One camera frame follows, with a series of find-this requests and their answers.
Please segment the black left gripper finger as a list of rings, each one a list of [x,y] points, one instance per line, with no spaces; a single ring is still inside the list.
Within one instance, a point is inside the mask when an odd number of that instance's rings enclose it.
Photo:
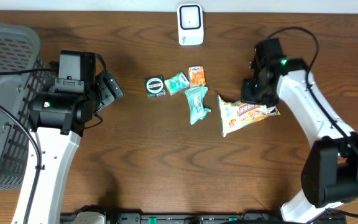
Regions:
[[[119,86],[113,74],[109,70],[105,71],[103,82],[107,86],[110,94],[112,94],[115,100],[118,100],[124,96],[121,87]]]
[[[112,94],[110,94],[107,86],[104,84],[103,79],[97,82],[99,97],[100,97],[100,104],[98,106],[98,111],[102,110],[103,108],[107,107],[111,103],[115,101]]]

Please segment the green round-logo box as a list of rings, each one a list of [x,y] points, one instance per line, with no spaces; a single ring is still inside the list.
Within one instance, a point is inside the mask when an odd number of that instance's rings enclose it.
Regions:
[[[163,76],[147,78],[144,80],[148,98],[156,98],[166,95]]]

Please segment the teal small tissue pack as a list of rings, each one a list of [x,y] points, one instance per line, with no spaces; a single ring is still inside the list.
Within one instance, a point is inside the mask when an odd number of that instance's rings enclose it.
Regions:
[[[190,83],[183,72],[165,80],[164,84],[170,95],[174,95],[190,86]]]

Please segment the large yellow snack bag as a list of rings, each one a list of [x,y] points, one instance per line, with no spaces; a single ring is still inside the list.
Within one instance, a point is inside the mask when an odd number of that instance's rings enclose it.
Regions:
[[[280,115],[276,106],[253,105],[237,101],[234,103],[224,101],[219,95],[218,106],[223,129],[223,137],[237,131],[249,124],[261,121],[269,116]]]

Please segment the orange small tissue pack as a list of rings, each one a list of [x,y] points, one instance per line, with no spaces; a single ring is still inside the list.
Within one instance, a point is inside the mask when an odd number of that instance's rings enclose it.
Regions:
[[[190,87],[206,86],[203,66],[194,66],[188,69]]]

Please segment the teal long snack packet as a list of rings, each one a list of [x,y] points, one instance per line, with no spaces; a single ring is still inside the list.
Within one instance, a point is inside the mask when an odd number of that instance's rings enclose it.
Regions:
[[[208,92],[208,87],[197,86],[189,88],[185,91],[186,99],[188,100],[190,108],[190,124],[195,124],[198,120],[204,119],[204,117],[211,112],[209,108],[205,108],[203,99]]]

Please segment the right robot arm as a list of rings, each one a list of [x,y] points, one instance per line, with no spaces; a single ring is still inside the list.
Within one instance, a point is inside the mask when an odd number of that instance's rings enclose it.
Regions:
[[[301,173],[301,190],[280,208],[282,220],[314,223],[358,198],[358,133],[333,110],[302,58],[288,58],[277,38],[255,46],[252,79],[242,101],[266,107],[283,101],[307,137],[311,151]]]

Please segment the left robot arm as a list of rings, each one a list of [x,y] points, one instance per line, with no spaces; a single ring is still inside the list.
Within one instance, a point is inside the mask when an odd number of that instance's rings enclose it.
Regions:
[[[96,62],[103,69],[96,72]],[[100,54],[63,50],[57,77],[29,103],[27,166],[13,223],[59,223],[68,173],[86,123],[124,95]]]

